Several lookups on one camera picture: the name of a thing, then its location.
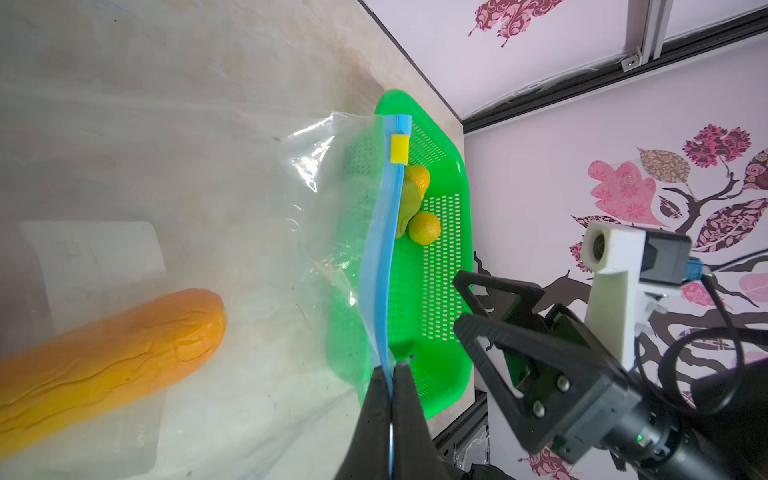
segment green plastic basket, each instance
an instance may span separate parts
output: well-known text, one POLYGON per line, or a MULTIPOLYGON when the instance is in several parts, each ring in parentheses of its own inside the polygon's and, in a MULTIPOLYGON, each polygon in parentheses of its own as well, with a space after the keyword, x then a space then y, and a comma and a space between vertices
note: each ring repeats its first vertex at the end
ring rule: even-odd
MULTIPOLYGON (((469 308, 452 285, 458 270, 472 270, 469 185, 456 146, 408 94, 387 91, 376 114, 412 116, 409 164, 429 170, 431 181, 422 210, 434 213, 442 228, 440 238, 427 247, 413 242, 407 234, 398 239, 389 279, 389 348, 396 361, 410 362, 424 414, 430 418, 462 396, 472 370, 471 361, 453 334, 454 321, 469 308)), ((381 169, 384 161, 379 153, 383 152, 383 142, 383 129, 377 122, 350 149, 345 206, 339 225, 341 237, 359 238, 358 230, 367 228, 359 218, 360 202, 375 200, 347 199, 354 198, 359 189, 356 177, 377 181, 371 175, 381 169)), ((359 264, 347 268, 358 271, 359 264)), ((350 283, 357 288, 354 276, 350 283)), ((371 367, 365 329, 359 313, 349 307, 349 297, 338 289, 333 293, 328 359, 341 379, 367 387, 371 367)))

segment metal bracket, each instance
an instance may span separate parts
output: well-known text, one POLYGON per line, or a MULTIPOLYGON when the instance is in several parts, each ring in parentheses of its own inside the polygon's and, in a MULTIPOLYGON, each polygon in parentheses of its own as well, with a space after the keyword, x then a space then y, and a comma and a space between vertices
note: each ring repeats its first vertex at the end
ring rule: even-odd
POLYGON ((653 56, 656 60, 661 56, 661 47, 664 45, 664 37, 667 36, 667 24, 670 20, 673 0, 648 0, 648 11, 645 16, 645 30, 643 32, 643 44, 636 47, 636 53, 621 61, 624 71, 633 70, 645 65, 653 56))

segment plastic bag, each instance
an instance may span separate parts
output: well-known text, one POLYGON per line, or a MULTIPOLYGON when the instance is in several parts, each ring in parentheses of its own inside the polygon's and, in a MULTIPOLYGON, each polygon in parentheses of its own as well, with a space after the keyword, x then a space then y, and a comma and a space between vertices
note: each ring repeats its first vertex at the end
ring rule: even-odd
MULTIPOLYGON (((0 88, 0 361, 185 288, 219 294, 228 318, 194 374, 48 437, 0 478, 332 477, 368 381, 331 368, 349 347, 329 342, 338 299, 359 318, 339 262, 361 260, 339 242, 345 169, 376 122, 0 88)), ((377 199, 380 182, 359 180, 377 199)), ((356 221, 367 232, 365 211, 356 221)))

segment screw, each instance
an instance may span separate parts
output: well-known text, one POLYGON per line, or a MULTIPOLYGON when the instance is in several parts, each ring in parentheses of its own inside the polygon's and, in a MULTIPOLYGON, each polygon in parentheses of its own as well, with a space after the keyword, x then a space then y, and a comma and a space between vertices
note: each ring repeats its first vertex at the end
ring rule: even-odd
POLYGON ((544 416, 544 414, 547 412, 547 409, 544 408, 544 404, 536 400, 533 402, 533 414, 537 419, 540 419, 544 416))
POLYGON ((557 384, 558 384, 558 390, 560 390, 561 392, 567 392, 568 389, 571 388, 571 381, 568 380, 568 378, 566 378, 565 375, 560 375, 558 377, 557 384))

